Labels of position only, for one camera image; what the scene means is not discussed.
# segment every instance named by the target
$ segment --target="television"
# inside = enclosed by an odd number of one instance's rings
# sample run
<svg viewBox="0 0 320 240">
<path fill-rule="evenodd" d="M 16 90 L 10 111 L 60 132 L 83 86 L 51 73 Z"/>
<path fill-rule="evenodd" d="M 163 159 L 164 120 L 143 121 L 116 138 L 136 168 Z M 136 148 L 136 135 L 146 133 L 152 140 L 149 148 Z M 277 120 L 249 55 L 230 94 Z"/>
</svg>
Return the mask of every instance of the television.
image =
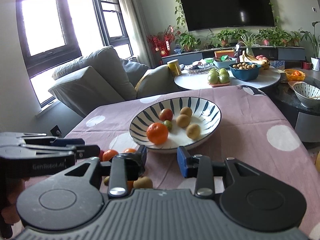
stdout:
<svg viewBox="0 0 320 240">
<path fill-rule="evenodd" d="M 181 0 L 189 31 L 275 26 L 269 0 Z"/>
</svg>

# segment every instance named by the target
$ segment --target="window sill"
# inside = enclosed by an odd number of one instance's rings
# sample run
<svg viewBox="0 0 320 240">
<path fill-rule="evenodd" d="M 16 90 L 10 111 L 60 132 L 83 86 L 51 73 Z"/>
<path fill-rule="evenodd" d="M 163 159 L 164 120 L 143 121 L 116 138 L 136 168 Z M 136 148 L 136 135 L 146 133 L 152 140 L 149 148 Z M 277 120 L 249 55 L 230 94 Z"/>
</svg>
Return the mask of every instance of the window sill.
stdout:
<svg viewBox="0 0 320 240">
<path fill-rule="evenodd" d="M 41 111 L 38 114 L 36 114 L 36 118 L 39 118 L 40 116 L 42 116 L 45 112 L 47 112 L 48 110 L 53 108 L 58 103 L 60 103 L 60 101 L 58 99 L 55 99 L 51 103 L 49 103 L 46 106 L 42 107 Z"/>
</svg>

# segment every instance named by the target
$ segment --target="silver screw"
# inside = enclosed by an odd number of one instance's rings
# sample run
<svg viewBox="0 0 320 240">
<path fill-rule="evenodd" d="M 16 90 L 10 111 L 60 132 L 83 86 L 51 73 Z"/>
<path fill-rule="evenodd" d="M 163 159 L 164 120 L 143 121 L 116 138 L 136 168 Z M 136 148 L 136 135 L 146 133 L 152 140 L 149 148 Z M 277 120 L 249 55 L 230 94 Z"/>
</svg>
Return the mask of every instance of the silver screw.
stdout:
<svg viewBox="0 0 320 240">
<path fill-rule="evenodd" d="M 125 193 L 126 193 L 126 190 L 123 187 L 113 187 L 110 190 L 110 194 L 112 194 L 113 196 L 121 196 Z"/>
<path fill-rule="evenodd" d="M 212 189 L 209 189 L 209 188 L 207 188 L 207 187 L 203 187 L 203 188 L 201 188 L 201 189 L 199 189 L 199 190 L 197 191 L 197 194 L 198 194 L 199 196 L 204 196 L 204 197 L 210 196 L 210 195 L 212 195 L 212 193 L 213 193 Z"/>
</svg>

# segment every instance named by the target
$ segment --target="tv cabinet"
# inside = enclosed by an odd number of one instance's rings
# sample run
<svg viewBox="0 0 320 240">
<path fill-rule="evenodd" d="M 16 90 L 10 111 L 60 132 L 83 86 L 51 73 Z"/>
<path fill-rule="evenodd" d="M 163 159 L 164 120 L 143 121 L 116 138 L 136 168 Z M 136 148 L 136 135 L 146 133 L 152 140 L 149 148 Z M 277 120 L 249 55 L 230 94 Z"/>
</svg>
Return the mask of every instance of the tv cabinet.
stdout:
<svg viewBox="0 0 320 240">
<path fill-rule="evenodd" d="M 203 58 L 215 57 L 214 52 L 218 50 L 228 50 L 228 48 L 214 48 L 203 49 L 193 52 L 187 52 L 182 54 L 173 54 L 162 58 L 163 64 L 178 59 L 179 64 L 190 65 L 194 61 L 201 60 Z M 285 61 L 304 61 L 306 59 L 305 49 L 302 47 L 276 47 L 273 46 L 253 46 L 253 53 L 258 55 L 264 55 L 269 60 L 285 60 Z"/>
</svg>

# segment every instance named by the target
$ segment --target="gray couch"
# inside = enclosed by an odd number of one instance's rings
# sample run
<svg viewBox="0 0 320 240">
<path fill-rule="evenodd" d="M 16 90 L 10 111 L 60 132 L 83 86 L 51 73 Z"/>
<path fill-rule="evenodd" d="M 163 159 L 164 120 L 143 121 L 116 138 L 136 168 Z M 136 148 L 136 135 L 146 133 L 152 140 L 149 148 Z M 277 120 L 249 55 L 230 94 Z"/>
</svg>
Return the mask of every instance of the gray couch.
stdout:
<svg viewBox="0 0 320 240">
<path fill-rule="evenodd" d="M 52 77 L 49 92 L 82 117 L 99 106 L 179 91 L 167 65 L 148 70 L 120 59 L 112 46 L 60 65 Z"/>
</svg>

